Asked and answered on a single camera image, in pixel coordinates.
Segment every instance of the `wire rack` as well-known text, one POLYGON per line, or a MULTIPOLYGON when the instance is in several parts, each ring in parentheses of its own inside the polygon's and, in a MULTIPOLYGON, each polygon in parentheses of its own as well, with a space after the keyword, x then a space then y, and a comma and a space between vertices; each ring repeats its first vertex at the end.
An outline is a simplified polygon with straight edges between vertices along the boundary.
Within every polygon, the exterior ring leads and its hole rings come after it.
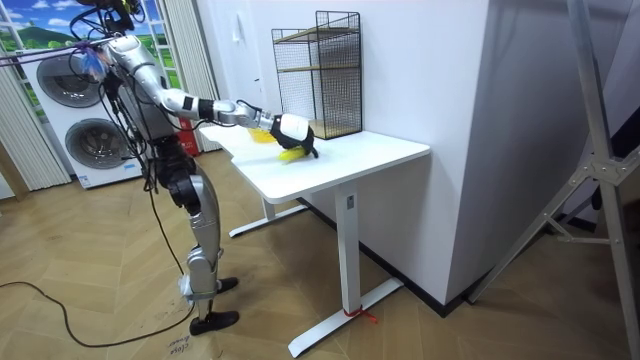
POLYGON ((282 111, 322 139, 362 131, 360 14, 317 11, 311 29, 274 29, 282 111))

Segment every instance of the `white desk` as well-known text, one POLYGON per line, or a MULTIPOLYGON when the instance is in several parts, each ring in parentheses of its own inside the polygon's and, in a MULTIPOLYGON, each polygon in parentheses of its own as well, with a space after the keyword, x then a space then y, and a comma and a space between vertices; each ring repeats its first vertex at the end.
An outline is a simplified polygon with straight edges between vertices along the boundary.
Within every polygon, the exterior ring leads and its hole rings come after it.
POLYGON ((333 140, 316 139, 314 147, 320 155, 318 159, 309 156, 287 164, 277 159, 282 152, 277 143, 258 144, 246 129, 239 126, 214 126, 200 131, 207 139, 218 142, 233 157, 233 165, 263 199, 265 218, 231 231, 231 236, 306 209, 297 206, 275 214, 272 204, 334 188, 344 311, 338 311, 295 338, 289 344, 293 357, 353 319, 345 312, 353 314, 361 307, 366 310, 402 286, 400 280, 392 278, 360 296, 356 179, 426 156, 431 151, 429 146, 363 131, 333 140))

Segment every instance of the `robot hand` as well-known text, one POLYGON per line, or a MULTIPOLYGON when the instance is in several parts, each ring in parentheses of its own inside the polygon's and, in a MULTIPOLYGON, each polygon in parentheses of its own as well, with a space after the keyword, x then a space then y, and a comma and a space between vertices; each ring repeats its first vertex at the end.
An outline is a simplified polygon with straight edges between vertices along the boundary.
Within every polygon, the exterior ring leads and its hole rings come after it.
POLYGON ((313 148, 314 134, 309 120, 292 114, 276 115, 270 133, 283 148, 288 150, 301 146, 305 156, 313 153, 314 157, 318 157, 318 152, 313 148))

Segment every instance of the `washing machine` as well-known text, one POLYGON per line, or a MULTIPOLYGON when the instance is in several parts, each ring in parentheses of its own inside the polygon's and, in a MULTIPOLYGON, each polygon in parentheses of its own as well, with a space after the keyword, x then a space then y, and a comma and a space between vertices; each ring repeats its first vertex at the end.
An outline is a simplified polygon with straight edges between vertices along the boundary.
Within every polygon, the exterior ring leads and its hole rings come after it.
POLYGON ((80 184, 91 188, 141 176, 138 161, 129 159, 126 138, 109 118, 109 102, 105 97, 105 110, 100 101, 104 91, 86 81, 83 55, 67 51, 43 59, 48 56, 27 56, 24 60, 36 61, 22 68, 80 184))

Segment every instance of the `humanoid robot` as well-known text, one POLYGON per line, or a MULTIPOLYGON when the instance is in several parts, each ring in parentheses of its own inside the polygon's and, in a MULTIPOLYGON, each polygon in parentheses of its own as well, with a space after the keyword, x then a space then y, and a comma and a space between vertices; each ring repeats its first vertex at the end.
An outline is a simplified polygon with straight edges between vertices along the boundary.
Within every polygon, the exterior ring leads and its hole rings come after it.
POLYGON ((94 9, 80 14, 71 26, 98 9, 111 9, 120 15, 101 21, 106 28, 105 37, 92 50, 105 66, 106 76, 101 79, 112 110, 127 118, 127 127, 133 128, 138 144, 144 144, 145 157, 152 159, 155 179, 166 188, 175 204, 183 207, 191 223, 197 245, 187 256, 189 274, 183 280, 186 297, 195 302, 198 317, 190 324, 192 335, 218 330, 233 325, 239 319, 236 311, 213 312, 216 294, 238 284, 236 278, 217 279, 220 251, 220 216, 213 185, 196 162, 183 150, 175 134, 175 125, 167 114, 193 120, 202 119, 220 126, 239 125, 268 131, 278 143, 289 149, 301 146, 305 155, 313 152, 314 134, 308 120, 295 115, 273 116, 244 101, 209 100, 170 88, 162 68, 145 46, 132 35, 129 18, 138 6, 137 1, 83 0, 94 9), (121 5, 125 3, 129 10, 121 5))

